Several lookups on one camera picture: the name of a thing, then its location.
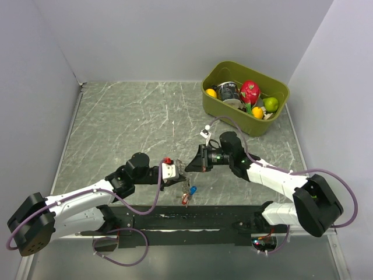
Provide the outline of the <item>metal disc keyring with rings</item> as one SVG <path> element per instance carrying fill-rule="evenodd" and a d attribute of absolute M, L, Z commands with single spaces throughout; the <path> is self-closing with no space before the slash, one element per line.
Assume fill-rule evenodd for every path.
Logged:
<path fill-rule="evenodd" d="M 191 178 L 188 173 L 185 171 L 186 164 L 183 163 L 180 159 L 175 161 L 175 165 L 178 167 L 179 171 L 179 179 L 181 180 L 182 184 L 182 205 L 186 207 L 189 205 L 190 200 L 192 199 L 192 191 L 191 191 Z"/>

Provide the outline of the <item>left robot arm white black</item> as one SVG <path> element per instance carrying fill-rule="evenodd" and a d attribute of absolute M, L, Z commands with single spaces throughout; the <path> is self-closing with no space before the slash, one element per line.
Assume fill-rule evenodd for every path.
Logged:
<path fill-rule="evenodd" d="M 108 206 L 116 201 L 135 214 L 148 215 L 155 205 L 141 212 L 125 201 L 137 185 L 155 185 L 159 195 L 165 187 L 187 181 L 176 161 L 164 158 L 153 167 L 149 162 L 147 154 L 136 153 L 115 172 L 88 187 L 48 197 L 39 192 L 29 195 L 7 222 L 10 237 L 6 248 L 25 257 L 74 233 L 94 231 L 107 235 L 115 229 L 115 218 Z"/>

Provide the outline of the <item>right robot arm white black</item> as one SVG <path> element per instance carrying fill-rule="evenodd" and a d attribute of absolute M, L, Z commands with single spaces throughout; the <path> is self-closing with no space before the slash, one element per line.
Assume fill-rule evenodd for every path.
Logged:
<path fill-rule="evenodd" d="M 290 200 L 268 201 L 255 214 L 255 226 L 268 232 L 274 225 L 301 226 L 315 237 L 322 236 L 342 215 L 343 207 L 328 182 L 320 175 L 292 175 L 273 169 L 265 160 L 245 153 L 235 132 L 220 135 L 220 146 L 200 144 L 186 172 L 209 172 L 226 165 L 238 178 L 265 186 Z"/>

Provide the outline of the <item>red key tag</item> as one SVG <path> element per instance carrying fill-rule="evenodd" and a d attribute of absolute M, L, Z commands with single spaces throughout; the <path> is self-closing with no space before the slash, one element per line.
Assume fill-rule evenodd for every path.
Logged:
<path fill-rule="evenodd" d="M 188 194 L 183 194 L 182 197 L 181 197 L 181 203 L 182 205 L 186 205 L 188 203 L 188 197 L 189 195 Z"/>

